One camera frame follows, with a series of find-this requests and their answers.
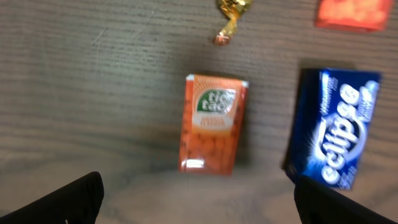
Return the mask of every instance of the gold wrapped candy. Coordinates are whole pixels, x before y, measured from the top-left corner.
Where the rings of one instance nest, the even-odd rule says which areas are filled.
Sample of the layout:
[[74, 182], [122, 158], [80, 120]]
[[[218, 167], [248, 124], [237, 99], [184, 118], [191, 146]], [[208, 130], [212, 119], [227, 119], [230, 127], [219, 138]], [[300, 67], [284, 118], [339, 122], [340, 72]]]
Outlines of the gold wrapped candy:
[[229, 22], [221, 29], [215, 38], [216, 45], [227, 45], [238, 29], [236, 21], [249, 9], [252, 0], [217, 0], [218, 5]]

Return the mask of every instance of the orange tic tac container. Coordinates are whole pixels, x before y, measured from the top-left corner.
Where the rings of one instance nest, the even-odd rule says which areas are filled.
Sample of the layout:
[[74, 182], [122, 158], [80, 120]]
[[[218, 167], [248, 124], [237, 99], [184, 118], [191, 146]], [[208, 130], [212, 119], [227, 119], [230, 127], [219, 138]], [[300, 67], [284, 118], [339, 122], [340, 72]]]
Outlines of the orange tic tac container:
[[249, 83], [187, 76], [179, 169], [230, 175]]
[[393, 0], [321, 0], [318, 27], [357, 32], [383, 30]]

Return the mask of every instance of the green tic tac logo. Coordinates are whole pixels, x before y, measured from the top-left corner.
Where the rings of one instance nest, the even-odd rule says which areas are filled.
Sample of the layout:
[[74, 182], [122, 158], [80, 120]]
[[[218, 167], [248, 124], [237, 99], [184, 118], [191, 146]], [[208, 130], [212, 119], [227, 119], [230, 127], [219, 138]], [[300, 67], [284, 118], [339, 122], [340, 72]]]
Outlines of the green tic tac logo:
[[235, 90], [208, 90], [199, 99], [197, 112], [226, 114], [235, 100]]

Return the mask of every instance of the tic tac label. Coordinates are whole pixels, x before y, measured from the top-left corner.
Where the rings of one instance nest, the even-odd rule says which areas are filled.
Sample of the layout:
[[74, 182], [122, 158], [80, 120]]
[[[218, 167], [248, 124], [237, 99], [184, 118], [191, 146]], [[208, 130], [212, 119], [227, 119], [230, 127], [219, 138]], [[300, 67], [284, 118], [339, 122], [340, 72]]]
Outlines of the tic tac label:
[[325, 68], [305, 71], [286, 174], [350, 189], [368, 136], [380, 74]]

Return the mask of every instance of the gray wooden surface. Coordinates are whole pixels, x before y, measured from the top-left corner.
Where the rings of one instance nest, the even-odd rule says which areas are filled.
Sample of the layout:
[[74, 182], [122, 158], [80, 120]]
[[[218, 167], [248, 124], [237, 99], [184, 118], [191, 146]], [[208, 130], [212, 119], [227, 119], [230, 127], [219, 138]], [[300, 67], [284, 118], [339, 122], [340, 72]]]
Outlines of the gray wooden surface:
[[[97, 223], [300, 223], [280, 170], [299, 68], [384, 73], [355, 201], [398, 222], [398, 10], [316, 29], [316, 0], [254, 0], [227, 47], [213, 0], [0, 0], [0, 215], [97, 170]], [[185, 76], [251, 82], [232, 177], [177, 172]]]

